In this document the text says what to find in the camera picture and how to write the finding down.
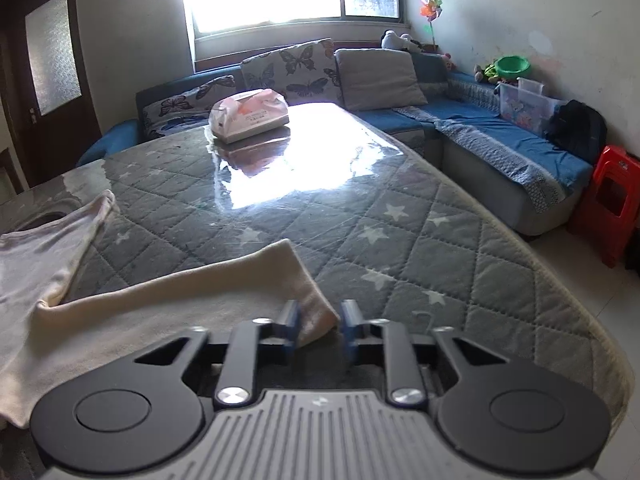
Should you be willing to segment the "black backpack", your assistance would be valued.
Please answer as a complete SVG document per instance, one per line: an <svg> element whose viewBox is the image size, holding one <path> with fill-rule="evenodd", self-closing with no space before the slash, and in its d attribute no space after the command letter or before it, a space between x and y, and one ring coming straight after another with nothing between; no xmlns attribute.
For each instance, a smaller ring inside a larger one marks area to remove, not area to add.
<svg viewBox="0 0 640 480"><path fill-rule="evenodd" d="M559 106L544 128L544 138L562 151L596 166L605 148L608 127L602 115L583 102Z"/></svg>

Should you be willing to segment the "cream white garment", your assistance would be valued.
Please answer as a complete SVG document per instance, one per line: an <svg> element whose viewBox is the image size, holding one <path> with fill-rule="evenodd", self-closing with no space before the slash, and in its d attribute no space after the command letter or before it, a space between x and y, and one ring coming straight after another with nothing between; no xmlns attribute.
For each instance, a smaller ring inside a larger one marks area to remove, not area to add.
<svg viewBox="0 0 640 480"><path fill-rule="evenodd" d="M323 337L337 314L296 255L279 240L236 259L65 301L93 237L111 213L105 191L39 228L1 237L1 421L28 425L52 388L190 326L228 330L246 318L300 307L299 344Z"/></svg>

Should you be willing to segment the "colourful pinwheel toy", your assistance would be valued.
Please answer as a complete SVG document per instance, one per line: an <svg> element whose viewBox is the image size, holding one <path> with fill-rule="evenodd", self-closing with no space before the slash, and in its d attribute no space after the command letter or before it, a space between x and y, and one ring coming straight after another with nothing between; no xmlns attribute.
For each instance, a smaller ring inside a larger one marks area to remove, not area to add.
<svg viewBox="0 0 640 480"><path fill-rule="evenodd" d="M432 46L437 49L434 21L442 14L442 0L421 0L420 14L425 18L426 29L431 34Z"/></svg>

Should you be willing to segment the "round black induction cooktop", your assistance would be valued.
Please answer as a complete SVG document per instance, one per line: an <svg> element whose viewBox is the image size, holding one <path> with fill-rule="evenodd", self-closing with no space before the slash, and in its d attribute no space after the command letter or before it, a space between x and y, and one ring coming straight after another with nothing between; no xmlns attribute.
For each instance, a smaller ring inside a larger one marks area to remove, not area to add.
<svg viewBox="0 0 640 480"><path fill-rule="evenodd" d="M74 200L58 200L57 202L47 203L42 208L29 214L25 219L18 220L14 226L12 226L12 232L22 232L45 224L62 219L73 211L78 209L81 203Z"/></svg>

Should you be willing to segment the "dark wooden door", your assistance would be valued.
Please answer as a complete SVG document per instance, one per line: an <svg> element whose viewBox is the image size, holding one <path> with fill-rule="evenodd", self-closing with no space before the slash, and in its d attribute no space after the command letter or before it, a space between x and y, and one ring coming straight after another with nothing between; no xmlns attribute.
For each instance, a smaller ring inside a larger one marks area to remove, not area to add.
<svg viewBox="0 0 640 480"><path fill-rule="evenodd" d="M73 169L99 140L76 0L1 0L1 99L30 186Z"/></svg>

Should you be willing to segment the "butterfly cushion left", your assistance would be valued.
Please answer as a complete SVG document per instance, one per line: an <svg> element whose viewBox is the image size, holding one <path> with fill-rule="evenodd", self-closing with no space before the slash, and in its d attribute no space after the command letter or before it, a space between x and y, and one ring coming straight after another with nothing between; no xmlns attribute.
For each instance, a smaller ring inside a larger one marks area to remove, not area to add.
<svg viewBox="0 0 640 480"><path fill-rule="evenodd" d="M144 133L155 138L202 126L208 122L213 106L236 90L234 76L226 75L153 102L142 108Z"/></svg>

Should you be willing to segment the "blue corner sofa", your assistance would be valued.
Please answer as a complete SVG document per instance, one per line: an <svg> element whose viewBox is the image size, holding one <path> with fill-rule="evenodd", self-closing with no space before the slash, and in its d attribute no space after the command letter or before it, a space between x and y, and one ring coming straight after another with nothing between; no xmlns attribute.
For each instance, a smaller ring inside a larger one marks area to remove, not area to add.
<svg viewBox="0 0 640 480"><path fill-rule="evenodd" d="M452 70L442 54L409 53L425 105L349 112L408 145L461 185L510 228L539 235L567 222L593 166L500 117L498 89ZM145 141L142 108L233 75L250 91L240 64L161 84L138 94L139 116L109 131L78 162L88 164Z"/></svg>

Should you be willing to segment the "green plastic bowl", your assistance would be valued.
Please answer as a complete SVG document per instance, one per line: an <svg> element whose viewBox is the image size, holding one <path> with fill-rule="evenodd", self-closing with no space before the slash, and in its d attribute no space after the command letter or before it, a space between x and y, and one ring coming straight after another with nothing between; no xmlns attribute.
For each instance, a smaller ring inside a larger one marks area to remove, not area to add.
<svg viewBox="0 0 640 480"><path fill-rule="evenodd" d="M526 77L532 70L529 60L519 55L502 56L495 60L494 66L498 76L505 80Z"/></svg>

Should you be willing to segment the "red plastic stool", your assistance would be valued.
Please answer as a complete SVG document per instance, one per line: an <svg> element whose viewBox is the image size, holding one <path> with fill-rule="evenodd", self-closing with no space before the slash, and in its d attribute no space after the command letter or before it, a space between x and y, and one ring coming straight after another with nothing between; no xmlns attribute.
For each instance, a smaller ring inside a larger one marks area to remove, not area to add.
<svg viewBox="0 0 640 480"><path fill-rule="evenodd" d="M587 242L614 268L639 220L639 159L617 145L607 145L591 181L570 218L568 230Z"/></svg>

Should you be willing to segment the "pink white tissue pack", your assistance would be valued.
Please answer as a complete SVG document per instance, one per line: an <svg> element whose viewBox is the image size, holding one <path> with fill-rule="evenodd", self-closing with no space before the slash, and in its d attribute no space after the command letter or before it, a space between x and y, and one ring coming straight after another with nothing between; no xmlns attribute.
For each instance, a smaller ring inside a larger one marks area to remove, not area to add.
<svg viewBox="0 0 640 480"><path fill-rule="evenodd" d="M281 128L289 122L288 103L272 89L227 96L212 107L208 118L213 138L227 144Z"/></svg>

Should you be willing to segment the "butterfly cushion right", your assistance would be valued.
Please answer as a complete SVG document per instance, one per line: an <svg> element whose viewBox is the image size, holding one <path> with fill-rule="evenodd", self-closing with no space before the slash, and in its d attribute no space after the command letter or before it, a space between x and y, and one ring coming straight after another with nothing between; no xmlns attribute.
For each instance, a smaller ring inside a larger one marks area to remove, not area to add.
<svg viewBox="0 0 640 480"><path fill-rule="evenodd" d="M289 106L312 102L343 105L330 38L258 54L243 60L240 67L247 89L277 91Z"/></svg>

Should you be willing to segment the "plain grey cushion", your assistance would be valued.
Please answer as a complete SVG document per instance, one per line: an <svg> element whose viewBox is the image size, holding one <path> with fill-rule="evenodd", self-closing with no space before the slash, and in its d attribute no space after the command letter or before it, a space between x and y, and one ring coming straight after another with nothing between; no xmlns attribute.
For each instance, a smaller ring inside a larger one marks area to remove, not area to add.
<svg viewBox="0 0 640 480"><path fill-rule="evenodd" d="M338 49L335 59L344 105L350 112L427 103L408 52Z"/></svg>

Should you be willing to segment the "white plush toy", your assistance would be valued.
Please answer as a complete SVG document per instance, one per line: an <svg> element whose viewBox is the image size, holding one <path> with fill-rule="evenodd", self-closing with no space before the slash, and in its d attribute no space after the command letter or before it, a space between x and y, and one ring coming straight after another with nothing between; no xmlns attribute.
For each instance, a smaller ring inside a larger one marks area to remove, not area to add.
<svg viewBox="0 0 640 480"><path fill-rule="evenodd" d="M381 38L381 48L385 50L405 51L409 53L422 53L423 46L414 40L409 34L398 35L391 29L387 29Z"/></svg>

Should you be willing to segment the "clear plastic storage box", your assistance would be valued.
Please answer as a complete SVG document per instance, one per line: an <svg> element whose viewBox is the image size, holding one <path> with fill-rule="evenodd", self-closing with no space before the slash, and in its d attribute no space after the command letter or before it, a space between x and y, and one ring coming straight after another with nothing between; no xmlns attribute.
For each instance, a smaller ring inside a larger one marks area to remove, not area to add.
<svg viewBox="0 0 640 480"><path fill-rule="evenodd" d="M552 116L565 104L505 82L498 84L498 93L500 117L537 136L542 136Z"/></svg>

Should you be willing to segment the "butterfly cushion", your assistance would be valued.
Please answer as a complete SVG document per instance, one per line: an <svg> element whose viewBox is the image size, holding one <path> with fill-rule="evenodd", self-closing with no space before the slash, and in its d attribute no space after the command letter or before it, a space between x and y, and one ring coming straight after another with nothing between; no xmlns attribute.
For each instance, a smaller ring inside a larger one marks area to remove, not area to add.
<svg viewBox="0 0 640 480"><path fill-rule="evenodd" d="M247 89L277 91L289 106L312 102L343 105L330 38L258 54L243 60L240 67Z"/></svg>
<svg viewBox="0 0 640 480"><path fill-rule="evenodd" d="M236 90L234 76L226 75L153 102L142 108L144 133L155 138L202 126L208 122L213 106Z"/></svg>

